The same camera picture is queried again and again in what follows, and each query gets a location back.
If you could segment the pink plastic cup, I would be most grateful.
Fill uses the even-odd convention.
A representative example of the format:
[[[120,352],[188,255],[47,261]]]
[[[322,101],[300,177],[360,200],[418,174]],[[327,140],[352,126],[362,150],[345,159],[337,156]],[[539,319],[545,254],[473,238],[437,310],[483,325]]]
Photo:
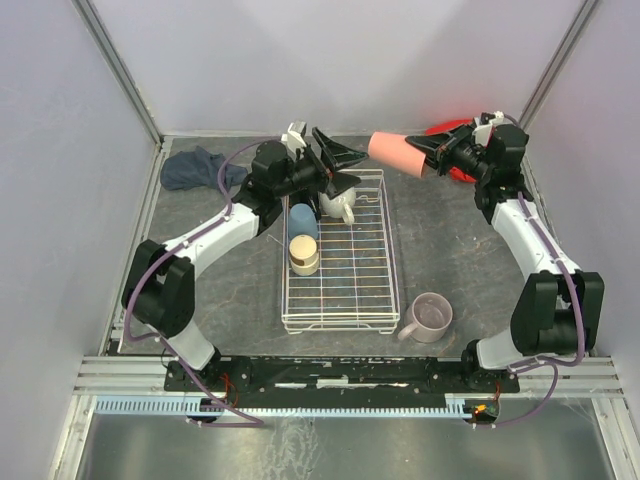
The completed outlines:
[[[375,132],[369,140],[368,155],[371,159],[410,176],[424,176],[425,154],[410,145],[405,135]]]

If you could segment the lilac ceramic mug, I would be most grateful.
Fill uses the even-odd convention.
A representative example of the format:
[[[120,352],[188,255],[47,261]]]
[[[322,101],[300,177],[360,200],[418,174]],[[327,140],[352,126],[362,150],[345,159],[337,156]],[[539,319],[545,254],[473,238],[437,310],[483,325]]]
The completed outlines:
[[[406,310],[397,338],[400,341],[412,338],[420,343],[434,343],[444,336],[452,319],[453,309],[445,297],[434,292],[422,293]]]

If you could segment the cream ceramic mug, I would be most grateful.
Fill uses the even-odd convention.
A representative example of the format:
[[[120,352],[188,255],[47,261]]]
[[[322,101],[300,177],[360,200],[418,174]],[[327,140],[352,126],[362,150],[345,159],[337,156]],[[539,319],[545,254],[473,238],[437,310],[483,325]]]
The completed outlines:
[[[320,205],[323,212],[331,218],[340,219],[345,225],[352,226],[355,223],[353,207],[356,203],[356,190],[354,187],[330,199],[327,194],[319,194]]]

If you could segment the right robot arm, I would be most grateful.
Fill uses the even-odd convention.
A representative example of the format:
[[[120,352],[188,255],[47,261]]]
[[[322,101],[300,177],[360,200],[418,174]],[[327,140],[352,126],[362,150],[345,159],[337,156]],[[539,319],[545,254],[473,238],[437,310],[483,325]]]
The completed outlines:
[[[438,174],[456,168],[474,179],[476,207],[523,274],[508,328],[467,348],[475,367],[486,371],[575,367],[593,348],[599,326],[604,280],[572,261],[543,224],[522,172],[528,141],[517,125],[475,123],[406,139]]]

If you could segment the blue plastic cup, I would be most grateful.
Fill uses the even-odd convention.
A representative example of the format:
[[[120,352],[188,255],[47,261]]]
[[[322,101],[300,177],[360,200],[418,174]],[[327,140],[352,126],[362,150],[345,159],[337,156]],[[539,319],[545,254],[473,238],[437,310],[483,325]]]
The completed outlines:
[[[300,235],[306,235],[314,240],[318,239],[318,223],[312,208],[305,203],[292,206],[288,214],[287,236],[293,240]]]

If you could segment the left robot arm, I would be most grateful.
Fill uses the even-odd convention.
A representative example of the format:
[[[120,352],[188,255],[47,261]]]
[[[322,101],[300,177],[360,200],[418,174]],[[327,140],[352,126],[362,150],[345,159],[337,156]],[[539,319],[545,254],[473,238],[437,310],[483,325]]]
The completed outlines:
[[[137,319],[149,336],[200,371],[219,357],[218,349],[193,319],[196,281],[201,273],[234,247],[266,231],[282,214],[283,199],[335,198],[359,184],[349,168],[367,159],[366,152],[331,139],[318,128],[304,139],[304,124],[291,124],[279,139],[255,144],[248,175],[235,195],[226,195],[222,211],[190,232],[164,244],[147,239],[135,250],[121,305],[124,322]]]

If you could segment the black mug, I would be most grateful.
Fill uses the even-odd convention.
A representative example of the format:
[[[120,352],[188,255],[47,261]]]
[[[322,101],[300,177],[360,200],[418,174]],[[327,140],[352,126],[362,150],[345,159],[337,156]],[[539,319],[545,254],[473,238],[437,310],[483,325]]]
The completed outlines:
[[[311,208],[315,220],[319,222],[322,216],[319,194],[317,192],[308,193],[306,203]]]

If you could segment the white wire dish rack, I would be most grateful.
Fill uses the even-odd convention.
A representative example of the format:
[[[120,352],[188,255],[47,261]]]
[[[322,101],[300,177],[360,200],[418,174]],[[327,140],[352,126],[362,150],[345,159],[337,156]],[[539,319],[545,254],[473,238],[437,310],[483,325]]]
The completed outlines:
[[[399,287],[384,172],[351,169],[355,224],[323,214],[318,225],[319,267],[309,276],[292,268],[283,247],[281,321],[291,335],[364,331],[391,334],[401,317]]]

